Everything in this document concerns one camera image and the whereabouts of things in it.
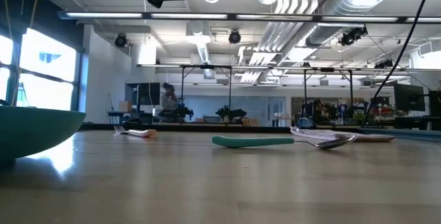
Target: wooden table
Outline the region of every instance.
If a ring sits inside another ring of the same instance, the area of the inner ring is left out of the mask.
[[[212,133],[159,135],[144,140],[82,132],[45,154],[18,159],[0,172],[2,223],[441,219],[438,143],[352,143],[325,152],[302,143],[226,149],[211,143]]]

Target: utensil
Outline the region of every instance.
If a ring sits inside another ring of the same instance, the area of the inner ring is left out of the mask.
[[[115,125],[113,126],[116,134],[131,134],[134,136],[139,136],[143,138],[157,138],[158,132],[156,130],[125,130],[123,126]]]
[[[282,144],[292,144],[294,142],[308,143],[321,150],[328,150],[335,147],[340,147],[355,141],[356,137],[344,136],[332,141],[322,141],[319,143],[311,143],[309,141],[295,141],[294,138],[282,138],[282,137],[267,137],[267,138],[234,138],[234,137],[224,137],[224,136],[214,136],[212,141],[216,145],[221,145],[224,147],[239,148],[239,147],[254,147],[262,145],[282,145]]]

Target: person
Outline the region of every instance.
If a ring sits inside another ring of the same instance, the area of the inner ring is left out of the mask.
[[[178,107],[178,99],[174,94],[174,86],[169,83],[164,83],[164,94],[161,96],[161,106],[163,111],[172,111]]]

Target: computer monitor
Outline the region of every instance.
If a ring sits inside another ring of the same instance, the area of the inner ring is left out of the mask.
[[[426,111],[423,87],[397,83],[393,86],[393,92],[397,110]]]
[[[139,105],[159,105],[161,98],[160,83],[140,83],[138,84]]]

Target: glass window pane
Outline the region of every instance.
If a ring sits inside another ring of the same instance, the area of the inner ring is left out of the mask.
[[[28,29],[21,44],[20,67],[73,81],[76,51],[35,30]]]
[[[73,85],[43,79],[31,74],[20,75],[17,106],[53,110],[70,110]]]
[[[9,70],[0,68],[0,99],[6,100],[6,91],[8,90]]]
[[[11,64],[13,45],[11,39],[0,35],[0,61],[6,65]]]

